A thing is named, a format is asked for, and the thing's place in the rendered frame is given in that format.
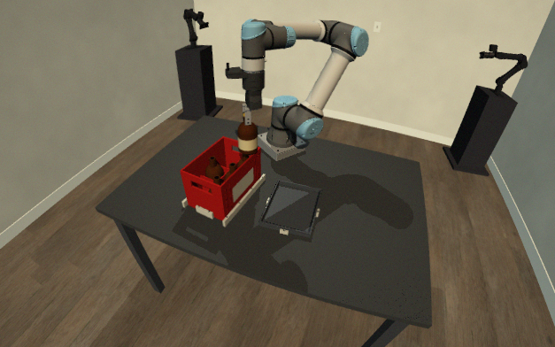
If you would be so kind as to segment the red bottle crate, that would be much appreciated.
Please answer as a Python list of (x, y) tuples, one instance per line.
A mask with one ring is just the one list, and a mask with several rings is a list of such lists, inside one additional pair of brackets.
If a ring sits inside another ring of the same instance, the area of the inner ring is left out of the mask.
[[(193, 208), (199, 205), (213, 212), (214, 218), (219, 220), (227, 217), (261, 177), (261, 160), (258, 155), (252, 154), (237, 168), (237, 161), (243, 157), (241, 152), (233, 150), (232, 145), (238, 147), (238, 141), (220, 138), (181, 169), (188, 205)], [(223, 168), (224, 175), (220, 178), (221, 185), (213, 183), (213, 179), (205, 177), (205, 169), (210, 165), (209, 157), (211, 156), (214, 156), (216, 163)], [(236, 163), (236, 170), (224, 180), (230, 163)], [(208, 188), (212, 190), (212, 193), (209, 193)]]

